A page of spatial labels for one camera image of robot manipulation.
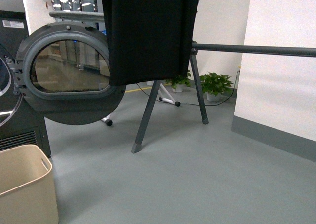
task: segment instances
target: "vent grille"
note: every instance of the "vent grille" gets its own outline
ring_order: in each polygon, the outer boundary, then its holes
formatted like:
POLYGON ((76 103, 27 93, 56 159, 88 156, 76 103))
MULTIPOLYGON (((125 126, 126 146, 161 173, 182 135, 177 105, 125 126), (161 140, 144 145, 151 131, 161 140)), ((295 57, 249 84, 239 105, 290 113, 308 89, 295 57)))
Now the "vent grille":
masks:
POLYGON ((24 144, 38 145, 35 131, 15 135, 5 139, 0 139, 0 150, 9 149, 24 144))

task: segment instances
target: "drying rack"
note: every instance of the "drying rack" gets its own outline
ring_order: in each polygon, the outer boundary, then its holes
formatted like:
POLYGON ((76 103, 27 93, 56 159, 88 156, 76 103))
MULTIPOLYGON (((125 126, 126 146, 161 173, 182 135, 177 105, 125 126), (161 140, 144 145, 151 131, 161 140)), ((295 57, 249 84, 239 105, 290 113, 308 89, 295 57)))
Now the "drying rack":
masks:
MULTIPOLYGON (((67 20, 80 20, 88 22, 103 22, 103 13, 90 13, 90 12, 64 12, 54 11, 49 15, 55 18, 67 19, 67 20)), ((275 46, 246 46, 246 45, 218 45, 218 44, 192 44, 190 63, 192 66, 192 73, 197 90, 197 97, 199 101, 199 107, 202 115, 203 124, 208 124, 208 118, 206 114, 205 102, 201 89, 201 81, 199 79, 198 64, 196 60, 196 54, 199 50, 207 51, 221 51, 221 52, 235 52, 235 53, 250 53, 250 54, 265 54, 265 55, 284 55, 284 56, 300 56, 300 57, 314 57, 316 58, 316 48, 301 48, 301 47, 275 47, 275 46)), ((159 92, 161 80, 154 82, 146 108, 137 132, 135 142, 132 147, 132 153, 137 153, 142 149, 142 141, 144 139, 147 125, 155 104, 156 97, 159 92)))

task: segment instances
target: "black garment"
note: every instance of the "black garment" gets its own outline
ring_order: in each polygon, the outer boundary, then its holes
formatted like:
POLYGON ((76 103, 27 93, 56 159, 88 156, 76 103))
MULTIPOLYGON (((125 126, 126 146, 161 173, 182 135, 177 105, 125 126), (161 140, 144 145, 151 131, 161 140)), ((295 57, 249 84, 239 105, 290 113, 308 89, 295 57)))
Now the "black garment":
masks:
POLYGON ((186 76, 198 0, 102 0, 110 85, 186 76))

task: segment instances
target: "metal pole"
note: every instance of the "metal pole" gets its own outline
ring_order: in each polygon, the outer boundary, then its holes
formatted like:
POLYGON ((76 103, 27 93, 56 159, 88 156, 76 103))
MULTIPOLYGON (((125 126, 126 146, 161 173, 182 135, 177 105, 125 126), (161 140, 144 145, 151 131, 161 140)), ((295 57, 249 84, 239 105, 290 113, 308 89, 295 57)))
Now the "metal pole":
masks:
POLYGON ((208 51, 316 57, 316 48, 252 46, 252 45, 215 45, 215 44, 197 44, 197 43, 193 43, 192 48, 195 48, 197 50, 208 50, 208 51))

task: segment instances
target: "laundry basket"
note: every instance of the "laundry basket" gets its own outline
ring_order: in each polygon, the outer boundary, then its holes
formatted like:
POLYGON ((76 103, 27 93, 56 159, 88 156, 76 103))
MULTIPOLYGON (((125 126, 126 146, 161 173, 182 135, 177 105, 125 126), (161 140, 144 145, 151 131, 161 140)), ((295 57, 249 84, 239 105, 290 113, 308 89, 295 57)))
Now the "laundry basket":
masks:
POLYGON ((36 145, 0 151, 0 224, 58 224, 52 164, 36 145))

